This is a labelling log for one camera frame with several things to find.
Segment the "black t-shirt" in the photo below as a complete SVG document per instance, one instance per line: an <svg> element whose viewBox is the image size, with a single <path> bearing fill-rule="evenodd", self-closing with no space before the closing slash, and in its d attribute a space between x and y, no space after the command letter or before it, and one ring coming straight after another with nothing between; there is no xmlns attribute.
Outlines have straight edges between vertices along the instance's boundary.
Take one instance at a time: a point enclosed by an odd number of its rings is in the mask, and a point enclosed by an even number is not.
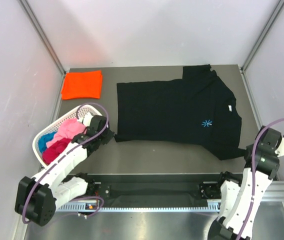
<svg viewBox="0 0 284 240"><path fill-rule="evenodd" d="M210 65L185 66L180 79L116 87L117 142L199 145L221 161L245 155L236 97Z"/></svg>

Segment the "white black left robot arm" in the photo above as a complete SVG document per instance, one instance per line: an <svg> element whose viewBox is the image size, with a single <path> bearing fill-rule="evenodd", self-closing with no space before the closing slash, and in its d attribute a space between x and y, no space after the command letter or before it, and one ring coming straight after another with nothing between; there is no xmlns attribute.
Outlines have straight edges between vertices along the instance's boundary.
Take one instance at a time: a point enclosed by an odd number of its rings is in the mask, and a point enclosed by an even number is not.
<svg viewBox="0 0 284 240"><path fill-rule="evenodd" d="M107 116L94 115L86 131L77 134L53 162L33 177L23 177L18 183L14 207L22 222L45 226L62 205L79 196L91 198L96 191L93 183L81 176L64 180L114 134Z"/></svg>

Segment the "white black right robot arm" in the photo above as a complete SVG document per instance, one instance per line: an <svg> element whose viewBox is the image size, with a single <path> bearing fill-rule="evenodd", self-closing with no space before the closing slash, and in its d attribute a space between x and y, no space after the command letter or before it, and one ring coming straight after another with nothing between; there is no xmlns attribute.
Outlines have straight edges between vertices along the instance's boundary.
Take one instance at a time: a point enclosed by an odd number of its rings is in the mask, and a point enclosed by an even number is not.
<svg viewBox="0 0 284 240"><path fill-rule="evenodd" d="M276 154L282 141L279 131L262 127L256 136L257 145L246 148L242 180L224 172L215 185L221 197L218 217L212 222L209 240L250 240L254 220L267 188L273 182L280 167Z"/></svg>

